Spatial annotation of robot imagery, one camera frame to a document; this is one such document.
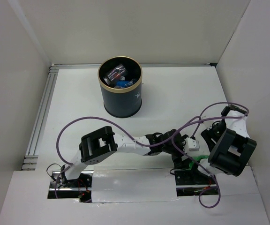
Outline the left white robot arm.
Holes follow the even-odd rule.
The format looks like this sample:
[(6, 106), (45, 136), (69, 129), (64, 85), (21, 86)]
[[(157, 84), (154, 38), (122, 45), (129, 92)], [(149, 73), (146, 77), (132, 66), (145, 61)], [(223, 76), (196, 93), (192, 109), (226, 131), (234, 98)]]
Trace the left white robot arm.
[(184, 155), (173, 146), (171, 140), (150, 147), (171, 137), (175, 131), (173, 129), (164, 134), (156, 132), (135, 137), (134, 140), (126, 135), (115, 134), (111, 126), (91, 132), (81, 138), (79, 150), (72, 159), (72, 165), (61, 168), (61, 183), (64, 187), (74, 186), (87, 166), (99, 164), (115, 152), (134, 153), (140, 156), (156, 156), (165, 152), (172, 156), (172, 160), (181, 158)]

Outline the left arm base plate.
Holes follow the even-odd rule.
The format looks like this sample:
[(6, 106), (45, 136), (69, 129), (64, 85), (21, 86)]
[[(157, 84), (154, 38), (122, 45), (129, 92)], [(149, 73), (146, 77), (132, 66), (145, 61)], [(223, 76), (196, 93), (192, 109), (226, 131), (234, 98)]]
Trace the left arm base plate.
[(77, 199), (81, 203), (91, 202), (92, 172), (82, 172), (78, 180), (73, 180), (66, 185), (61, 182), (61, 177), (55, 182), (59, 172), (53, 172), (47, 194), (48, 199), (56, 199), (55, 187), (58, 199)]

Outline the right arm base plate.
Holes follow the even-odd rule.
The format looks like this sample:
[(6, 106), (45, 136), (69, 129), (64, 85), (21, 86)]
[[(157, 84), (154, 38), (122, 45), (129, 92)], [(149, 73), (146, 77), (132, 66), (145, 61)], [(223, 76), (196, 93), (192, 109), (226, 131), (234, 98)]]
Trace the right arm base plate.
[(178, 197), (202, 195), (218, 195), (214, 180), (198, 170), (175, 170), (173, 172)]

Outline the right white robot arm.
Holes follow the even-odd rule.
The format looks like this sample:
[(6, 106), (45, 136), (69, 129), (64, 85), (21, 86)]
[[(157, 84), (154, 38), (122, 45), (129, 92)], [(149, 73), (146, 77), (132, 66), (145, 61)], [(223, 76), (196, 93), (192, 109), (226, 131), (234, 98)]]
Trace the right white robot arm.
[(200, 160), (190, 171), (190, 180), (199, 184), (210, 174), (225, 173), (238, 177), (251, 158), (257, 143), (247, 133), (247, 111), (235, 105), (226, 106), (221, 116), (228, 117), (214, 122), (201, 132), (210, 155)]

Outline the clear bottle blue label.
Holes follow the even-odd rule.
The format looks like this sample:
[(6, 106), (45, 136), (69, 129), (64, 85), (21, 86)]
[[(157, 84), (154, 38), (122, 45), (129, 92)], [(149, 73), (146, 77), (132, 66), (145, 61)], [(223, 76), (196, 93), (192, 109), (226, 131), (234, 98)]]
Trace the clear bottle blue label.
[(126, 80), (119, 80), (117, 81), (116, 85), (114, 86), (115, 89), (125, 89), (128, 87), (133, 86), (137, 82), (137, 79), (132, 79), (130, 81)]

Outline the clear wide-mouth plastic jar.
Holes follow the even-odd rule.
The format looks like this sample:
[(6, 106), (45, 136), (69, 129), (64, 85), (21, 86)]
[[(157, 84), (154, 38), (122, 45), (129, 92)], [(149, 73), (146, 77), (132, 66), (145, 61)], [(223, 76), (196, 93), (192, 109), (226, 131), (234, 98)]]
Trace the clear wide-mouth plastic jar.
[(127, 74), (128, 71), (125, 66), (119, 64), (118, 66), (106, 73), (106, 75), (104, 76), (104, 81), (108, 86), (113, 86)]

